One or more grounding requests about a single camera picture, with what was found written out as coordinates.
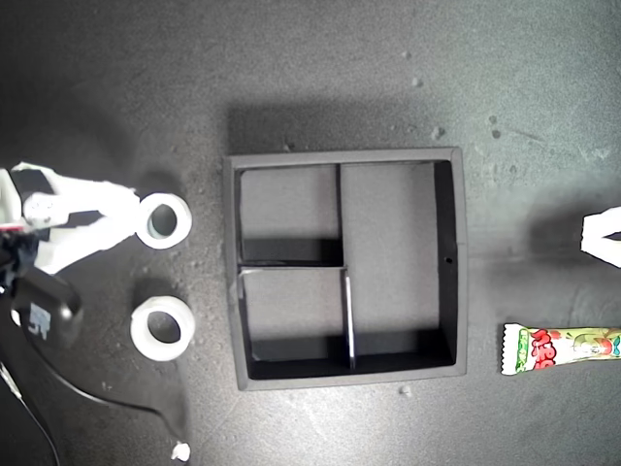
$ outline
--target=tape roll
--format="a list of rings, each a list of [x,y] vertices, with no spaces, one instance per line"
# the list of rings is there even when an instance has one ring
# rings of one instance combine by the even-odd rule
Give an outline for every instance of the tape roll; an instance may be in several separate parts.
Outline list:
[[[170,234],[162,234],[153,225],[153,214],[162,206],[170,208],[175,214],[177,224]],[[192,213],[187,203],[175,194],[157,192],[143,199],[139,208],[140,218],[136,234],[150,248],[165,250],[171,248],[189,235],[192,229]]]
[[[152,313],[166,313],[172,317],[180,330],[180,338],[174,343],[157,340],[148,329],[148,317]],[[156,296],[147,299],[132,313],[130,335],[136,350],[153,361],[171,361],[187,350],[196,323],[190,308],[173,296]]]

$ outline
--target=cable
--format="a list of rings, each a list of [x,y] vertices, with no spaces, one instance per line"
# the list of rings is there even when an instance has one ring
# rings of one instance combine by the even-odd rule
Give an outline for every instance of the cable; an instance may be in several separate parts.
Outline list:
[[[111,400],[109,398],[104,398],[104,397],[101,397],[99,395],[94,395],[94,394],[89,393],[88,391],[78,387],[73,382],[67,380],[62,374],[60,374],[56,370],[54,365],[49,361],[49,359],[43,354],[41,349],[33,341],[32,335],[30,335],[30,332],[27,330],[28,325],[26,324],[26,322],[22,322],[21,323],[21,328],[23,329],[23,334],[25,335],[26,340],[28,341],[28,343],[30,344],[32,349],[41,358],[42,362],[44,363],[44,366],[46,366],[46,368],[54,376],[54,378],[57,379],[59,382],[61,382],[63,385],[65,385],[66,387],[70,388],[72,391],[78,393],[80,396],[83,396],[87,400],[94,401],[95,403],[99,403],[101,405],[106,405],[106,406],[110,406],[110,407],[117,407],[117,408],[127,408],[129,410],[134,410],[134,411],[138,411],[138,412],[141,412],[141,413],[149,413],[151,415],[157,416],[160,419],[162,419],[162,421],[164,422],[164,425],[166,426],[166,428],[168,429],[170,434],[176,440],[178,440],[179,442],[184,442],[184,440],[182,439],[182,435],[180,434],[178,429],[173,427],[173,425],[168,421],[168,419],[164,416],[164,414],[161,411],[159,411],[159,410],[157,410],[155,408],[150,408],[148,406],[135,405],[133,403],[127,403],[125,401]]]
[[[9,389],[11,390],[12,394],[17,399],[17,401],[21,404],[23,409],[26,410],[30,418],[34,421],[34,423],[37,425],[41,433],[46,438],[46,441],[48,442],[48,445],[49,445],[49,449],[51,449],[51,454],[54,457],[55,466],[60,466],[60,457],[58,455],[58,448],[56,447],[56,443],[54,442],[53,438],[51,437],[51,434],[49,433],[48,425],[44,421],[39,411],[34,407],[34,404],[33,404],[32,409],[28,406],[26,401],[23,399],[24,394],[22,394],[21,390],[17,386],[16,381],[13,379],[13,376],[11,375],[11,372],[1,360],[0,360],[0,375],[2,379],[4,380],[4,382],[7,384],[7,386],[9,387]]]
[[[21,403],[21,406],[23,406],[23,409],[26,410],[30,418],[34,421],[34,423],[37,424],[37,427],[39,427],[39,430],[41,431],[41,433],[44,435],[44,437],[48,441],[49,448],[51,449],[51,454],[53,454],[54,456],[54,463],[56,464],[56,466],[60,466],[60,457],[58,456],[58,449],[56,448],[56,444],[54,443],[54,440],[51,439],[51,435],[49,431],[46,429],[46,427],[42,425],[43,419],[38,420],[35,414],[30,410],[28,405],[26,405],[25,401],[23,401],[22,399],[19,399],[19,402]]]

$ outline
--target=snack wrapper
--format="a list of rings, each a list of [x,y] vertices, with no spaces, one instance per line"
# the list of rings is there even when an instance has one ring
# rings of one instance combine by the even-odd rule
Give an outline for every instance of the snack wrapper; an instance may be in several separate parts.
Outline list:
[[[505,324],[503,374],[585,360],[621,360],[621,328],[529,328]]]

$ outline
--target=black box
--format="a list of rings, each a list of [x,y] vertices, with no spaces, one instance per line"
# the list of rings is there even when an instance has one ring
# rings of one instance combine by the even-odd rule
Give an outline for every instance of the black box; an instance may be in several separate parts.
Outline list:
[[[223,172],[241,390],[465,374],[460,150],[237,155]]]

